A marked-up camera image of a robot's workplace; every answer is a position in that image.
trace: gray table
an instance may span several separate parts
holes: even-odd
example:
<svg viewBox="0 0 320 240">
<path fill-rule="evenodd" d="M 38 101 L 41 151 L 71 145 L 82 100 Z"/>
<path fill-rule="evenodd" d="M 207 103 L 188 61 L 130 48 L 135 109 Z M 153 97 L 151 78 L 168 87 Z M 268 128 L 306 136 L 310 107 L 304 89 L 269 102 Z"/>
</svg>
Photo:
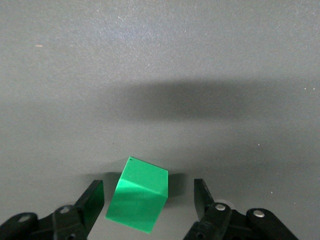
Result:
<svg viewBox="0 0 320 240">
<path fill-rule="evenodd" d="M 319 1 L 0 2 L 0 222 L 93 179 L 90 240 L 178 240 L 193 178 L 241 213 L 320 229 Z M 170 171 L 152 234 L 105 220 L 128 156 Z"/>
</svg>

